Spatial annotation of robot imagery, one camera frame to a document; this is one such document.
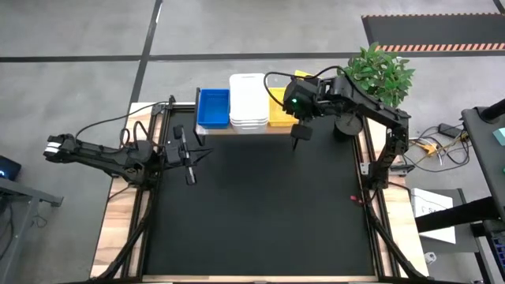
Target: artificial plant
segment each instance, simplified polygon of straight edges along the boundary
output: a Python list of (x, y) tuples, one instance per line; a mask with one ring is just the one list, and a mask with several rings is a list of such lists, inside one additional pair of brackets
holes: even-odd
[(350, 58), (344, 70), (369, 95), (397, 107), (412, 87), (410, 80), (415, 70), (406, 69), (408, 59), (399, 58), (396, 53), (387, 54), (377, 49), (378, 45), (373, 43), (367, 50), (361, 47), (360, 54)]

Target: gray floor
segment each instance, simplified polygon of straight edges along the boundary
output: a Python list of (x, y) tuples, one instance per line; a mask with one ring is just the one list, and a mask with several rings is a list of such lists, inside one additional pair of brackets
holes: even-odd
[[(0, 56), (140, 54), (154, 0), (0, 0)], [(492, 0), (188, 0), (163, 4), (152, 54), (356, 51), (365, 46), (361, 15), (497, 12)], [(140, 102), (193, 101), (194, 90), (226, 88), (233, 73), (315, 72), (346, 60), (150, 62)], [(417, 71), (402, 108), (410, 135), (440, 122), (458, 124), (462, 109), (504, 97), (505, 57), (412, 58)], [(80, 165), (44, 161), (47, 136), (127, 110), (137, 62), (0, 64), (0, 155), (24, 165), (20, 182), (63, 195), (58, 209), (41, 207), (49, 224), (33, 230), (23, 251), (19, 283), (85, 280), (89, 275), (110, 179)], [(282, 78), (273, 80), (281, 86)], [(118, 145), (124, 121), (90, 129), (83, 139)], [(415, 158), (417, 149), (409, 152)], [(415, 170), (408, 185), (463, 188), (468, 200), (488, 196), (474, 155), (444, 174)], [(423, 162), (437, 168), (436, 161)], [(435, 278), (480, 278), (473, 255), (439, 256)]]

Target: stacked white trays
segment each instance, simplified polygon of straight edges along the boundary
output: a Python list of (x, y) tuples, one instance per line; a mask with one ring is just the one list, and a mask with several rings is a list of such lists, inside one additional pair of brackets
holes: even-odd
[(269, 97), (264, 74), (234, 74), (230, 77), (230, 121), (239, 134), (265, 133), (269, 119)]

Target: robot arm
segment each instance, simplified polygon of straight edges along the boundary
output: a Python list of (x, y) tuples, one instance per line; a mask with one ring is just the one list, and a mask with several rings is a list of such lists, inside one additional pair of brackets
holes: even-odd
[[(103, 170), (111, 177), (122, 177), (129, 184), (139, 187), (153, 186), (162, 170), (185, 168), (188, 185), (196, 184), (193, 167), (211, 149), (190, 150), (182, 125), (174, 127), (174, 146), (162, 146), (156, 151), (152, 142), (138, 140), (127, 143), (119, 149), (109, 148), (75, 139), (71, 134), (49, 136), (44, 151), (46, 160), (53, 163), (81, 163)], [(193, 151), (206, 152), (200, 157), (191, 155)]]
[[(379, 100), (365, 94), (350, 78), (332, 77), (313, 81), (294, 78), (286, 87), (283, 99), (283, 109), (301, 121), (313, 118), (334, 115), (342, 117), (370, 118), (385, 125), (389, 131), (386, 144), (376, 161), (369, 164), (367, 187), (370, 189), (384, 189), (387, 187), (387, 176), (391, 164), (398, 155), (403, 155), (409, 145), (409, 118), (402, 110), (384, 105)], [(346, 133), (357, 135), (362, 124), (357, 124), (351, 129), (346, 126)], [(297, 131), (297, 128), (308, 128), (304, 125), (294, 125), (292, 135), (295, 133), (311, 133)]]

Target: wooden table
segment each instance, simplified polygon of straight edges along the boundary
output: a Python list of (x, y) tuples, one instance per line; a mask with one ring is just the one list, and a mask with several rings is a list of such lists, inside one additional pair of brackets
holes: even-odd
[[(130, 112), (139, 110), (151, 103), (133, 103)], [(144, 125), (149, 125), (151, 119), (151, 107), (139, 111), (136, 114), (129, 116), (126, 127), (133, 131), (135, 121), (142, 121)], [(161, 120), (156, 122), (154, 141), (158, 140)], [(369, 121), (370, 132), (372, 134), (373, 147), (376, 151), (376, 156), (381, 152), (385, 143), (384, 126)], [(226, 135), (232, 132), (232, 129), (215, 130), (211, 134)], [(289, 129), (268, 129), (269, 133), (281, 132), (288, 133)], [(141, 133), (139, 140), (145, 139)], [(368, 161), (368, 151), (365, 143), (364, 134), (360, 134), (361, 150), (365, 161)], [(390, 181), (404, 185), (405, 179), (402, 177), (390, 177)], [(110, 187), (110, 195), (122, 190), (127, 186), (126, 182), (121, 178), (115, 178)], [(117, 195), (112, 199), (106, 207), (103, 217), (102, 229), (100, 232), (98, 244), (93, 260), (91, 277), (100, 275), (109, 266), (110, 262), (116, 257), (125, 244), (128, 237), (129, 223), (133, 213), (133, 201), (135, 200), (136, 189), (127, 189), (122, 194)], [(143, 206), (141, 212), (144, 212), (145, 202), (147, 202), (149, 192), (143, 193)], [(405, 189), (392, 186), (383, 191), (386, 201), (387, 214), (389, 217), (393, 238), (398, 247), (405, 254), (407, 259), (415, 266), (415, 268), (423, 275), (428, 275), (424, 253), (421, 247), (421, 240), (417, 232), (416, 223), (413, 217), (412, 207), (410, 205), (409, 194)], [(374, 199), (374, 208), (379, 215), (377, 200)], [(132, 254), (130, 263), (130, 274), (133, 276), (138, 264), (140, 239), (137, 241)], [(391, 275), (391, 266), (389, 262), (389, 253), (382, 239), (379, 238), (379, 247), (382, 255), (384, 271), (386, 275)], [(169, 276), (169, 275), (145, 275), (143, 282), (374, 282), (377, 280), (375, 276)]]

